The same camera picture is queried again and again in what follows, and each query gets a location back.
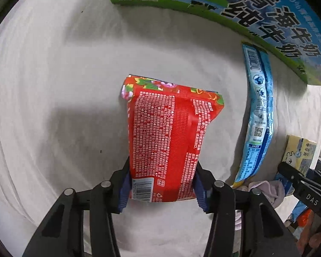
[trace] orange object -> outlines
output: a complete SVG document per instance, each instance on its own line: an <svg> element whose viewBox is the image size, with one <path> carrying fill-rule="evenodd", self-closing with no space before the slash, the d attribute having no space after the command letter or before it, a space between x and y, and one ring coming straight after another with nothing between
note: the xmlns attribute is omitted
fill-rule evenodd
<svg viewBox="0 0 321 257"><path fill-rule="evenodd" d="M222 96L130 75L128 100L132 199L173 202L194 198L194 178L207 125L223 109Z"/></svg>
<svg viewBox="0 0 321 257"><path fill-rule="evenodd" d="M311 212L312 212L311 209L307 209L299 215L299 217L296 220L299 226L305 227L308 221L309 214Z"/></svg>

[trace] barcode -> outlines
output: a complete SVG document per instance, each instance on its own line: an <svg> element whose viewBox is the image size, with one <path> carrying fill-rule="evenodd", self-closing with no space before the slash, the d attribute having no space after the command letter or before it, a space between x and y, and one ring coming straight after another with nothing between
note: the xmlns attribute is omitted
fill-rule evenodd
<svg viewBox="0 0 321 257"><path fill-rule="evenodd" d="M257 52L247 50L248 60L250 61L250 69L260 69Z"/></svg>
<svg viewBox="0 0 321 257"><path fill-rule="evenodd" d="M151 202L153 180L153 178L133 179L132 199Z"/></svg>
<svg viewBox="0 0 321 257"><path fill-rule="evenodd" d="M257 136L257 137L262 137L263 135L263 127L255 127L254 128L254 136Z"/></svg>

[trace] metal screw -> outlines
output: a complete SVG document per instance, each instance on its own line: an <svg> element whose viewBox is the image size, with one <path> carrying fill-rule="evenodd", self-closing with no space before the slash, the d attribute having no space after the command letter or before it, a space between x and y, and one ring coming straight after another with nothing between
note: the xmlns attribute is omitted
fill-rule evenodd
<svg viewBox="0 0 321 257"><path fill-rule="evenodd" d="M110 181L103 181L103 182L101 183L101 186L102 186L102 187L110 187Z"/></svg>
<svg viewBox="0 0 321 257"><path fill-rule="evenodd" d="M224 186L224 182L223 182L223 181L215 181L215 182L214 182L214 185L215 185L216 187L223 187L223 186Z"/></svg>
<svg viewBox="0 0 321 257"><path fill-rule="evenodd" d="M72 188L67 188L66 190L64 190L64 194L66 196L71 195L74 192L74 190Z"/></svg>
<svg viewBox="0 0 321 257"><path fill-rule="evenodd" d="M260 195L262 192L260 191L259 188L253 188L252 189L252 193L255 194L255 195Z"/></svg>

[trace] white tablecloth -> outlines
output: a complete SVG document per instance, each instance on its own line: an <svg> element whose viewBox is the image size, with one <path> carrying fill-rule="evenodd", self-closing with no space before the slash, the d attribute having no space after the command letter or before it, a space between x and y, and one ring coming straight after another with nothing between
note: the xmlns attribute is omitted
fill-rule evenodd
<svg viewBox="0 0 321 257"><path fill-rule="evenodd" d="M249 118L245 37L198 16L110 0L20 0L0 25L0 198L38 225L60 193L94 187L128 156L131 73L215 90L225 108L208 126L200 162L231 183ZM272 180L287 134L321 148L321 87L269 55L274 136L254 180ZM278 209L285 219L297 200ZM130 200L114 215L122 256L199 256L211 220L196 200Z"/></svg>

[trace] blue wet wipes package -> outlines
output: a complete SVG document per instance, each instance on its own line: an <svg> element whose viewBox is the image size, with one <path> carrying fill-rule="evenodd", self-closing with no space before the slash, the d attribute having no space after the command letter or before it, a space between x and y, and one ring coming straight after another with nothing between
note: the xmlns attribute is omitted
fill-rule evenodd
<svg viewBox="0 0 321 257"><path fill-rule="evenodd" d="M273 135L273 81L268 54L252 44L243 43L242 47L250 84L251 112L236 183L258 171Z"/></svg>

